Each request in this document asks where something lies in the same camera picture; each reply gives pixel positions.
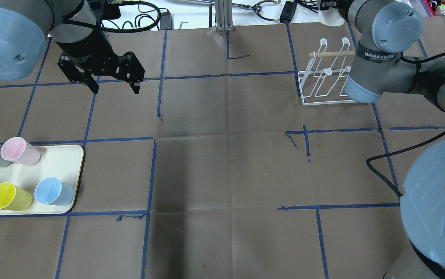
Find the tray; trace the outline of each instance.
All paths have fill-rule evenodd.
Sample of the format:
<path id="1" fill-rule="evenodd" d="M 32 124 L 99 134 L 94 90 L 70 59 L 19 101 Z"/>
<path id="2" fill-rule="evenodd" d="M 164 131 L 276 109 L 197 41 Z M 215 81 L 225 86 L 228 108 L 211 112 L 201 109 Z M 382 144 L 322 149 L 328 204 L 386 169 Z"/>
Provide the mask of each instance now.
<path id="1" fill-rule="evenodd" d="M 12 163 L 0 167 L 0 183 L 11 182 L 33 196 L 33 203 L 24 211 L 0 210 L 0 215 L 62 214 L 74 205 L 77 183 L 81 176 L 84 151 L 79 145 L 36 146 L 41 158 L 33 166 Z M 34 199 L 36 185 L 47 177 L 56 177 L 74 191 L 72 202 L 65 206 L 42 205 Z"/>

